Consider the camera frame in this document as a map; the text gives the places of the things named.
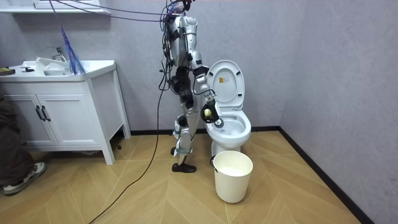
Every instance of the shoe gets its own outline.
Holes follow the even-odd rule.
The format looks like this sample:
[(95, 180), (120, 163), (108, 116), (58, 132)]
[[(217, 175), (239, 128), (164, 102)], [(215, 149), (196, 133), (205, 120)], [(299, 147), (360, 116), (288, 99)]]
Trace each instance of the shoe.
[(39, 178), (44, 172), (47, 170), (47, 166), (44, 162), (38, 162), (34, 164), (33, 171), (28, 174), (23, 180), (21, 180), (16, 185), (8, 185), (4, 186), (4, 194), (5, 196), (13, 196), (24, 190), (27, 186), (29, 186), (33, 181)]

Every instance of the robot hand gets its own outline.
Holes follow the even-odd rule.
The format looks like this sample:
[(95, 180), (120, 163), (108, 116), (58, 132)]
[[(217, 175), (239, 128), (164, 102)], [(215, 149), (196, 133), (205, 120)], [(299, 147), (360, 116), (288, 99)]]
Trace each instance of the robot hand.
[(216, 128), (222, 128), (224, 121), (220, 118), (221, 111), (214, 98), (207, 101), (200, 110), (200, 117), (205, 123), (214, 123)]

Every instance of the black baseboard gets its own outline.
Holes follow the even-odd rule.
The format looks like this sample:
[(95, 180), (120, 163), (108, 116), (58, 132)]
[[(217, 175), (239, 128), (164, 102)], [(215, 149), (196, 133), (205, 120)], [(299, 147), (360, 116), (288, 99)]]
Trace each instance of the black baseboard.
[[(258, 131), (279, 131), (280, 127), (279, 126), (262, 126), (262, 127), (252, 127), (251, 131), (252, 132), (258, 132)], [(164, 135), (170, 135), (173, 134), (173, 130), (171, 129), (166, 129), (166, 130), (139, 130), (139, 131), (130, 131), (131, 135), (137, 136), (137, 135), (153, 135), (153, 134), (164, 134)], [(118, 135), (123, 135), (121, 131), (117, 132), (116, 134)], [(197, 130), (197, 134), (207, 134), (207, 131), (205, 128), (200, 128)]]
[(374, 222), (350, 199), (350, 197), (319, 167), (311, 157), (281, 128), (279, 132), (285, 137), (289, 144), (297, 151), (304, 161), (318, 174), (324, 183), (343, 202), (350, 212), (363, 224), (374, 224)]

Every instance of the white bucket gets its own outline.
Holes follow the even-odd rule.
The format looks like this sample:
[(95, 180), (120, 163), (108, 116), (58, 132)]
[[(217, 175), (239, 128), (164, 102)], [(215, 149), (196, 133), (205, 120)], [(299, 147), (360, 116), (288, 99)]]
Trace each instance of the white bucket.
[(253, 162), (237, 151), (223, 151), (211, 158), (215, 168), (216, 192), (225, 202), (240, 202), (248, 189)]

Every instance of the toilet bowl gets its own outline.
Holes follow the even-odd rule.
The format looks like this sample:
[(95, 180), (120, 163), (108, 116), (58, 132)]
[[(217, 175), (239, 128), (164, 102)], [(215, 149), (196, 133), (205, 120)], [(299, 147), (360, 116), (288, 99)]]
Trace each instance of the toilet bowl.
[(225, 150), (241, 151), (241, 146), (249, 139), (251, 123), (244, 114), (244, 78), (241, 69), (230, 60), (216, 62), (207, 75), (207, 82), (217, 96), (215, 100), (220, 107), (222, 128), (206, 124), (206, 130), (213, 142), (212, 156)]

